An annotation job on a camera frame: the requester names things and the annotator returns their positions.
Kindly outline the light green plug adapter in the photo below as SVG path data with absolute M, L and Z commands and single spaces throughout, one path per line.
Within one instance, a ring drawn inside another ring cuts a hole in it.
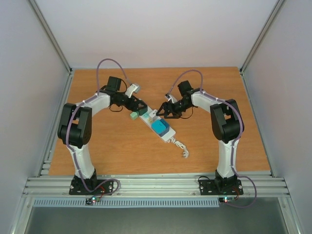
M 137 119 L 139 117 L 139 114 L 137 113 L 137 112 L 132 112 L 132 113 L 130 113 L 130 118 L 132 119 L 132 120 L 135 120 L 135 119 Z

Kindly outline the white multi-socket power strip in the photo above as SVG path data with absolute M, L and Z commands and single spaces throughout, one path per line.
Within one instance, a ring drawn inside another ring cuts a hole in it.
M 163 118 L 156 115 L 157 110 L 152 110 L 149 106 L 147 112 L 139 118 L 164 142 L 176 135 L 175 130 Z

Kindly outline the light blue plug adapter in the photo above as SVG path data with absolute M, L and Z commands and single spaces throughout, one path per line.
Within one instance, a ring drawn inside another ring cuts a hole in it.
M 155 132 L 156 134 L 158 134 L 158 128 L 159 128 L 159 122 L 160 122 L 160 121 L 164 121 L 164 120 L 163 120 L 163 119 L 158 119 L 158 120 L 154 121 L 154 122 L 152 123 L 152 125 L 151 125 L 152 129 L 154 130 L 154 132 Z

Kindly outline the dark green cube adapter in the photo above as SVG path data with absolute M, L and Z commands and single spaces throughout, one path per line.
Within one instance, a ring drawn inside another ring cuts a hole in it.
M 142 115 L 144 115 L 147 111 L 148 111 L 148 107 L 144 107 L 144 108 L 141 108 L 141 109 L 137 110 L 137 113 L 139 114 L 139 116 L 142 116 Z

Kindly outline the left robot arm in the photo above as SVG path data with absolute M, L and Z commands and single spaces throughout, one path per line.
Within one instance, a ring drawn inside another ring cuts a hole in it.
M 97 179 L 88 144 L 92 135 L 93 116 L 100 111 L 112 105 L 124 107 L 139 115 L 147 111 L 147 104 L 134 95 L 139 92 L 140 86 L 133 83 L 122 92 L 122 83 L 124 80 L 120 78 L 109 77 L 107 84 L 98 88 L 90 98 L 63 106 L 57 135 L 69 150 L 75 167 L 70 188 L 72 195 L 112 195 L 120 186 L 117 179 Z

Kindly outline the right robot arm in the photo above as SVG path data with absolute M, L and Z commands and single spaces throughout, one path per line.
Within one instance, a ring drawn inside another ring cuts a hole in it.
M 234 99 L 222 100 L 207 94 L 200 88 L 194 89 L 188 81 L 178 85 L 182 98 L 174 100 L 167 94 L 167 102 L 162 103 L 157 116 L 164 118 L 182 118 L 189 108 L 199 107 L 211 115 L 212 131 L 219 145 L 219 160 L 214 181 L 207 185 L 216 194 L 242 195 L 241 181 L 238 179 L 235 160 L 239 138 L 244 131 L 237 102 Z

